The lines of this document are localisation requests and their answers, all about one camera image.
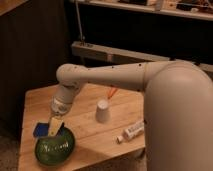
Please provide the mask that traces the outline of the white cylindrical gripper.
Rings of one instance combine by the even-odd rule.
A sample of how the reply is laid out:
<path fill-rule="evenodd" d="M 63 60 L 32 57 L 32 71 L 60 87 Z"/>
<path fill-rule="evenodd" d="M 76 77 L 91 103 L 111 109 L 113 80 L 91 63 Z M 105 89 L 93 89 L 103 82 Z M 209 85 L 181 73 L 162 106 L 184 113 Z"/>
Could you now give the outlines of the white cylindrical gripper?
<path fill-rule="evenodd" d="M 66 115 L 70 111 L 72 104 L 73 98 L 54 96 L 51 101 L 51 112 L 53 115 Z M 62 123 L 63 120 L 60 117 L 52 117 L 49 122 L 48 135 L 55 136 L 59 131 Z"/>

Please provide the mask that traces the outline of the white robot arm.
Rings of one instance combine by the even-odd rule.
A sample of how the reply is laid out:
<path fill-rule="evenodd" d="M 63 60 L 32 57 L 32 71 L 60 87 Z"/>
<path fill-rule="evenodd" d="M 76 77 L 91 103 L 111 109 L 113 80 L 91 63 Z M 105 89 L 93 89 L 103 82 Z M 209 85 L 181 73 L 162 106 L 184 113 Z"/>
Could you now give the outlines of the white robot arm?
<path fill-rule="evenodd" d="M 213 171 L 213 80 L 186 61 L 86 68 L 63 64 L 51 110 L 69 112 L 86 83 L 144 94 L 147 171 Z"/>

